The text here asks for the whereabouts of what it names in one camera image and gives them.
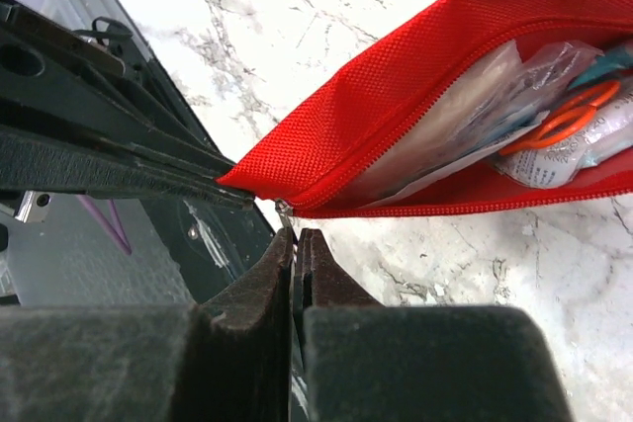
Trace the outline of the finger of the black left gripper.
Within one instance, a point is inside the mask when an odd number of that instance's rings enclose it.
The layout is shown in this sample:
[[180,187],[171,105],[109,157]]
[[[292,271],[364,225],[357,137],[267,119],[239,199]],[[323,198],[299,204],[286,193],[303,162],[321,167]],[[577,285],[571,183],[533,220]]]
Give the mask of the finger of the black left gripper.
[[214,180],[1,126],[1,188],[87,194],[95,198],[176,198],[251,210],[254,197]]
[[226,173],[231,161],[145,90],[139,64],[105,51],[106,37],[1,0],[2,125],[184,179]]

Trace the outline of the orange handled scissors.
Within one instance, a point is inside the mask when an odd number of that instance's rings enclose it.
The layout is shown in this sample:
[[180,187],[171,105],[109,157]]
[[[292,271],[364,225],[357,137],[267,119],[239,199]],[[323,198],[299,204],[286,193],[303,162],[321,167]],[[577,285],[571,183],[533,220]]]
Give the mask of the orange handled scissors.
[[499,151],[501,156],[538,150],[552,146],[580,131],[597,111],[620,91],[622,81],[610,79],[592,85],[575,94],[535,130]]

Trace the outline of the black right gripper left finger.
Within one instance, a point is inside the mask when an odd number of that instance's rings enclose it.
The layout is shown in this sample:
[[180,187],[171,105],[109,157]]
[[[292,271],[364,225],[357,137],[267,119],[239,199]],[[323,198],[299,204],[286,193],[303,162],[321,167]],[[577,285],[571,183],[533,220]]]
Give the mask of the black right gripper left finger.
[[1,312],[5,421],[286,421],[293,234],[202,304]]

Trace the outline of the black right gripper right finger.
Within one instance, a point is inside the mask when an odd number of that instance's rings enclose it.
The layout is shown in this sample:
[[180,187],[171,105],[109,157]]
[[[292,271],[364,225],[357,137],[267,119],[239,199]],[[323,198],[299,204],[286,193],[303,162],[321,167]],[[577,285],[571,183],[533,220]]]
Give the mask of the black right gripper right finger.
[[304,229],[303,355],[314,421],[569,421],[545,338],[498,305],[383,306]]

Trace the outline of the silvery clear foil packet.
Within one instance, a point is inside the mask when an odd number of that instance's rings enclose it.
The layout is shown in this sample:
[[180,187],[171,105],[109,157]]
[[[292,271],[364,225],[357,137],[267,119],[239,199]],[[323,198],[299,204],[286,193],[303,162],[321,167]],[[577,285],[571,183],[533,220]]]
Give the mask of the silvery clear foil packet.
[[500,159],[496,169],[529,188],[552,189],[569,183],[582,169],[599,165],[632,146],[632,94],[622,94],[586,126],[549,147]]

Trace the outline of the clear ziplock bag red line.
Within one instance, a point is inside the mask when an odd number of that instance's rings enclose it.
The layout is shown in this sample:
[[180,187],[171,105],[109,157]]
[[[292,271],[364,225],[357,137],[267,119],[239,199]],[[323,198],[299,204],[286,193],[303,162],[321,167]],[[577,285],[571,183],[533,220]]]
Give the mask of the clear ziplock bag red line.
[[584,42],[555,42],[522,60],[516,42],[503,44],[460,76],[356,187],[373,200],[404,197],[496,152],[538,125],[601,55]]

